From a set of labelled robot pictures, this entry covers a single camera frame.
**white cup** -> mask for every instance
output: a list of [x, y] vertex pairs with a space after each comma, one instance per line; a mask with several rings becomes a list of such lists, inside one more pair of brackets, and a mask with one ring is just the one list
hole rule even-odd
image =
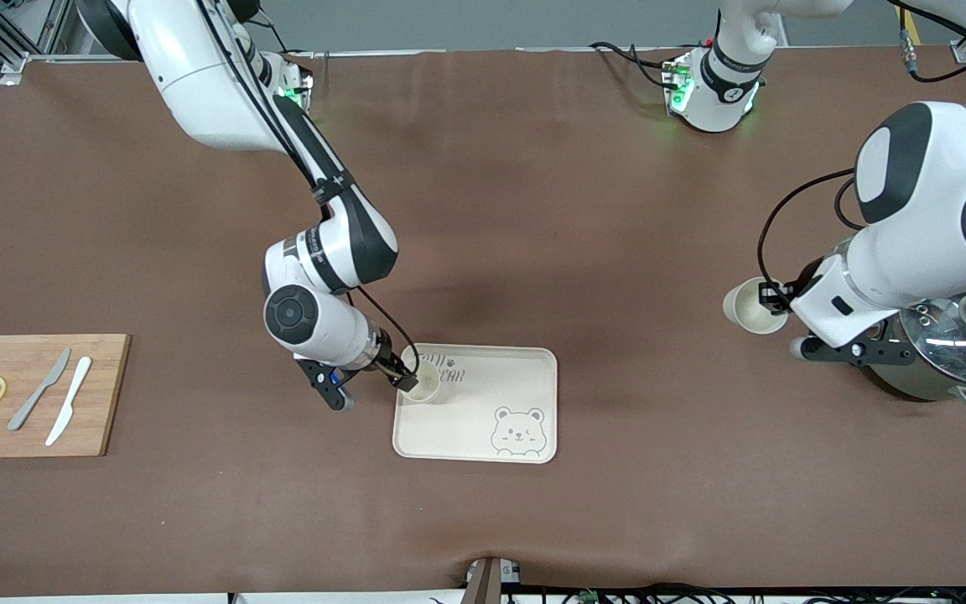
[[413, 389], [402, 394], [405, 395], [406, 400], [413, 401], [414, 403], [429, 403], [438, 397], [439, 383], [441, 382], [440, 375], [434, 363], [423, 359], [419, 359], [418, 362], [418, 383]]
[[740, 325], [751, 333], [774, 333], [785, 326], [789, 314], [772, 315], [770, 310], [759, 303], [759, 284], [766, 279], [752, 278], [734, 287], [725, 295], [721, 309], [725, 318]]

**robotic arm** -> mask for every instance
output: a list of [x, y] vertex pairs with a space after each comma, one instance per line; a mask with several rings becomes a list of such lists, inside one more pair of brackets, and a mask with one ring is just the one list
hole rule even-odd
[[689, 125], [722, 133], [751, 110], [759, 76], [777, 47], [771, 13], [793, 17], [839, 15], [852, 0], [720, 0], [714, 44], [678, 57], [663, 80], [670, 111]]
[[[395, 387], [417, 379], [390, 336], [337, 298], [383, 279], [397, 238], [306, 110], [310, 73], [261, 53], [242, 27], [247, 0], [77, 0], [86, 27], [112, 53], [147, 66], [178, 125], [211, 148], [276, 150], [300, 168], [322, 221], [266, 252], [264, 321], [293, 353], [312, 387], [336, 410], [352, 397], [339, 385], [377, 370]], [[339, 375], [335, 368], [341, 370]]]
[[[789, 310], [834, 348], [900, 309], [966, 291], [966, 106], [913, 103], [890, 115], [863, 144], [854, 179], [867, 227], [785, 287]], [[767, 305], [780, 310], [778, 298]]]

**wooden cutting board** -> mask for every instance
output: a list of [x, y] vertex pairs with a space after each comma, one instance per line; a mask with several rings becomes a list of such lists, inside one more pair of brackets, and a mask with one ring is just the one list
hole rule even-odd
[[[10, 419], [43, 382], [65, 348], [72, 351], [58, 382], [39, 398], [22, 429], [8, 431]], [[0, 336], [0, 378], [7, 382], [7, 392], [0, 400], [0, 456], [103, 455], [128, 351], [129, 336], [124, 334]], [[44, 442], [81, 357], [91, 357], [91, 370], [73, 400], [73, 419], [48, 447]]]

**brown tabletop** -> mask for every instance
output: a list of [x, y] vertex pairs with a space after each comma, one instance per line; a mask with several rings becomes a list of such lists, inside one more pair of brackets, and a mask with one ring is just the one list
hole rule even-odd
[[[400, 458], [376, 375], [330, 412], [261, 321], [264, 249], [318, 218], [291, 162], [192, 142], [141, 65], [34, 64], [0, 91], [0, 334], [133, 344], [105, 458], [0, 460], [0, 596], [437, 588], [481, 555], [576, 586], [966, 585], [966, 408], [720, 309], [782, 195], [966, 77], [785, 49], [710, 135], [612, 55], [315, 68], [315, 118], [402, 245], [372, 293], [419, 341], [555, 352], [556, 458]], [[833, 192], [782, 214], [777, 276], [846, 236]]]

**white plastic knife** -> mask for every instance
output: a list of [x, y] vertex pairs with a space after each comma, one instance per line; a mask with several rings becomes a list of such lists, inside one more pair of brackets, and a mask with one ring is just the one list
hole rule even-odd
[[65, 427], [70, 424], [70, 419], [73, 419], [73, 398], [76, 398], [77, 390], [81, 389], [81, 383], [84, 382], [85, 375], [88, 375], [89, 367], [91, 367], [91, 357], [80, 357], [80, 360], [77, 361], [76, 371], [73, 371], [70, 391], [65, 395], [62, 410], [58, 412], [58, 419], [55, 420], [55, 427], [50, 429], [50, 435], [47, 436], [47, 442], [44, 445], [48, 447], [53, 445], [55, 440], [62, 436], [62, 432], [65, 432]]

